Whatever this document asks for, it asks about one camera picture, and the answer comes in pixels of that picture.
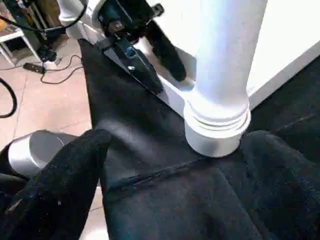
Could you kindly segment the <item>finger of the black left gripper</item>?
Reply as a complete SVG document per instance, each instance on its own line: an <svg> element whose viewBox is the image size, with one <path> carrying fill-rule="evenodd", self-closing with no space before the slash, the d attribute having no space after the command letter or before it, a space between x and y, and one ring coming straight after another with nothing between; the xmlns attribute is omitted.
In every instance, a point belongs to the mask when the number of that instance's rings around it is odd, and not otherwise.
<svg viewBox="0 0 320 240"><path fill-rule="evenodd" d="M140 38L108 38L107 55L146 89L155 95L164 91L154 66L145 54L135 47Z"/></svg>
<svg viewBox="0 0 320 240"><path fill-rule="evenodd" d="M160 64L175 80L184 81L187 77L186 68L176 48L155 21L150 21L146 26L146 38Z"/></svg>

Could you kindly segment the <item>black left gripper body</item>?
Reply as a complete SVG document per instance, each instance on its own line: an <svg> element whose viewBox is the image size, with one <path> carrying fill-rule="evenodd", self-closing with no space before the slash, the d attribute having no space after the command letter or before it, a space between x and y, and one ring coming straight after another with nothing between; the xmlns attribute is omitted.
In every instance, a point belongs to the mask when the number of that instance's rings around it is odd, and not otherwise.
<svg viewBox="0 0 320 240"><path fill-rule="evenodd" d="M153 52L164 52L166 36L154 20L164 12L160 3L151 6L145 0L107 0L97 19L108 43L99 43L99 47L109 50L124 43L125 48L135 48L141 39L147 39Z"/></svg>

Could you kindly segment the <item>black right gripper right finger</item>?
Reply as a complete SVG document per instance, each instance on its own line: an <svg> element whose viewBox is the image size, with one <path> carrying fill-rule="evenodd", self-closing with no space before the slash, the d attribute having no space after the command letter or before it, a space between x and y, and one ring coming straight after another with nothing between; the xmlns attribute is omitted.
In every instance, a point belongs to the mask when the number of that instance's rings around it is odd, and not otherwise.
<svg viewBox="0 0 320 240"><path fill-rule="evenodd" d="M320 238L320 168L266 131L246 135L240 146L245 172L239 192L269 240Z"/></svg>

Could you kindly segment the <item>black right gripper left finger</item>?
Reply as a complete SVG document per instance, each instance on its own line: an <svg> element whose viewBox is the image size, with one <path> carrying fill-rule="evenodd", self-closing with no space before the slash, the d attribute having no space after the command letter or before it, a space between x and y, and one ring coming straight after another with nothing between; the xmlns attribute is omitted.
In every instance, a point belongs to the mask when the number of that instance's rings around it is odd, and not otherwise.
<svg viewBox="0 0 320 240"><path fill-rule="evenodd" d="M36 176L0 175L3 240L77 240L85 227L112 137L91 129Z"/></svg>

